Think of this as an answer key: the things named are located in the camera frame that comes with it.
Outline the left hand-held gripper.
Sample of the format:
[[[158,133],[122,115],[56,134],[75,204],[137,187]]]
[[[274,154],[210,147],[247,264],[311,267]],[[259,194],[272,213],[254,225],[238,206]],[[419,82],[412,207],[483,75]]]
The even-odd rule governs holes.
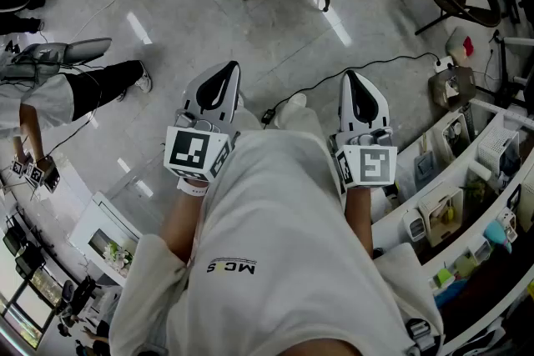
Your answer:
[[[240,77],[239,64],[229,61],[188,84],[185,110],[168,126],[164,145],[164,166],[175,176],[211,183],[219,175],[239,136],[228,122],[236,109]]]

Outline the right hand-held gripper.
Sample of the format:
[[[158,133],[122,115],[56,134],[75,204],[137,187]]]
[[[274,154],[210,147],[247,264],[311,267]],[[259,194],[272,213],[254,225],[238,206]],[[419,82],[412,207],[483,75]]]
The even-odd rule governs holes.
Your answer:
[[[341,81],[340,122],[343,131],[375,130],[356,135],[340,132],[330,137],[334,164],[342,188],[380,188],[395,181],[397,147],[392,145],[389,106],[367,78],[349,70]]]

